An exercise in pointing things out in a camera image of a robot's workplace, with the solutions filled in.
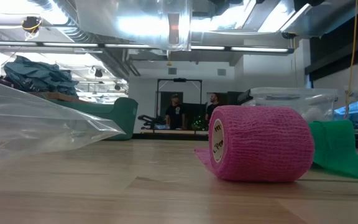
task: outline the man in black shirt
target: man in black shirt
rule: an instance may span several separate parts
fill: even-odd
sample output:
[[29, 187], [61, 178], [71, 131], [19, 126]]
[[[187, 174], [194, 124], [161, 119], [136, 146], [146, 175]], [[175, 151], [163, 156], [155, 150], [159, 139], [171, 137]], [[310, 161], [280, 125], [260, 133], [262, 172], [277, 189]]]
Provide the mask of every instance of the man in black shirt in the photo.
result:
[[218, 106], [222, 106], [219, 103], [219, 95], [217, 93], [212, 93], [211, 95], [211, 105], [209, 105], [206, 108], [206, 115], [205, 115], [205, 120], [209, 121], [212, 117], [212, 112], [215, 110], [215, 108], [217, 108]]
[[165, 122], [171, 130], [177, 128], [186, 129], [185, 110], [179, 102], [179, 96], [174, 94], [171, 96], [171, 105], [165, 111]]

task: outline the bandage roll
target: bandage roll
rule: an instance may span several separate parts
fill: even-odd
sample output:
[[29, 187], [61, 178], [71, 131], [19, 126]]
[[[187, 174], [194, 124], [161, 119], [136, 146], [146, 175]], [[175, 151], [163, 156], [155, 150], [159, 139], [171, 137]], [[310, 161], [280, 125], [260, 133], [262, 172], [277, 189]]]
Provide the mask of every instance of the bandage roll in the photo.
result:
[[220, 106], [209, 124], [209, 156], [201, 160], [219, 178], [292, 182], [313, 162], [314, 142], [294, 110], [267, 106]]

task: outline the ductwork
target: ductwork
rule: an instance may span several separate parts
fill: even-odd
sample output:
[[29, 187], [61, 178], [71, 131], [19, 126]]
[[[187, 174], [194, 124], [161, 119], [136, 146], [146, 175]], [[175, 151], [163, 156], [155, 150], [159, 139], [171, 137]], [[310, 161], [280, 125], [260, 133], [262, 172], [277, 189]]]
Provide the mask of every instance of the ductwork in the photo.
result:
[[[36, 6], [42, 7], [46, 11], [57, 11], [56, 13], [63, 13], [67, 17], [68, 26], [77, 26], [77, 15], [73, 6], [67, 0], [28, 0]], [[98, 36], [89, 32], [85, 32], [79, 28], [60, 29], [68, 38], [78, 43], [92, 43], [98, 40]], [[91, 54], [92, 56], [100, 59], [111, 73], [117, 78], [123, 78], [128, 81], [130, 68], [124, 64], [119, 57], [115, 57], [106, 50], [102, 54]]]

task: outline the plastic bag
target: plastic bag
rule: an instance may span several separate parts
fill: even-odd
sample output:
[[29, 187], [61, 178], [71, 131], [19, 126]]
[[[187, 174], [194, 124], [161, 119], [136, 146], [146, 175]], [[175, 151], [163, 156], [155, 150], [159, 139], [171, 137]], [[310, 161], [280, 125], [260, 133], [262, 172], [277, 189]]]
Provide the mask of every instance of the plastic bag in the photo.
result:
[[76, 0], [75, 4], [82, 30], [164, 50], [190, 50], [191, 0]]
[[0, 162], [78, 149], [117, 134], [124, 132], [114, 121], [0, 84]]

